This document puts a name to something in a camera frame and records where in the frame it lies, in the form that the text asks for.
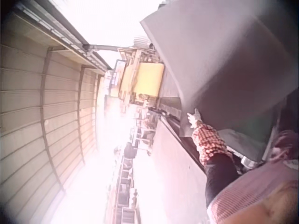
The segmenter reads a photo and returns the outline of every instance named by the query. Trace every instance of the plaid sleeve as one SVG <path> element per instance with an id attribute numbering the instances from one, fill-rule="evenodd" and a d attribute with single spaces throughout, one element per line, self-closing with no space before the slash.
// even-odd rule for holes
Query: plaid sleeve
<path id="1" fill-rule="evenodd" d="M 209 125 L 198 123 L 197 128 L 193 131 L 192 139 L 199 150 L 199 161 L 204 167 L 206 162 L 217 153 L 225 154 L 231 159 L 233 158 L 224 140 Z"/>

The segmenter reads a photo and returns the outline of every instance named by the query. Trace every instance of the building wall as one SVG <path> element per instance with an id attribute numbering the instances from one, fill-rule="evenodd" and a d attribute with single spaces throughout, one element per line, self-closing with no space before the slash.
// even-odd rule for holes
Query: building wall
<path id="1" fill-rule="evenodd" d="M 98 74 L 46 44 L 1 32 L 1 204 L 47 223 L 96 149 Z"/>

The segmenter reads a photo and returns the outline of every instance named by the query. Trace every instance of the white glove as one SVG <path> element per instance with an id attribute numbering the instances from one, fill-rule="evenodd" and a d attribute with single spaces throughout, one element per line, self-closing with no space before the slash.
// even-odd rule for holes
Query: white glove
<path id="1" fill-rule="evenodd" d="M 189 122 L 191 124 L 191 128 L 196 128 L 196 123 L 198 120 L 202 122 L 201 115 L 197 109 L 194 110 L 193 115 L 189 113 L 187 113 L 187 115 L 188 115 Z"/>

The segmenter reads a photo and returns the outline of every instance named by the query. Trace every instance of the sky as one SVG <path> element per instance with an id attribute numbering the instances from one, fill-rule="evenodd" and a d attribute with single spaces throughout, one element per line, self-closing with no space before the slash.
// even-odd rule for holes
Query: sky
<path id="1" fill-rule="evenodd" d="M 146 35 L 140 21 L 158 9 L 162 0 L 50 0 L 90 43 L 129 47 Z M 119 53 L 99 51 L 113 68 Z"/>

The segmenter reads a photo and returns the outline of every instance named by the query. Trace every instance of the corrugated metal wall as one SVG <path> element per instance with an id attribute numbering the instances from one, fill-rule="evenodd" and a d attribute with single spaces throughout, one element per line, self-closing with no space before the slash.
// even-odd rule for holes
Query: corrugated metal wall
<path id="1" fill-rule="evenodd" d="M 20 223 L 46 223 L 96 149 L 98 75 L 49 47 L 1 32 L 1 204 Z"/>

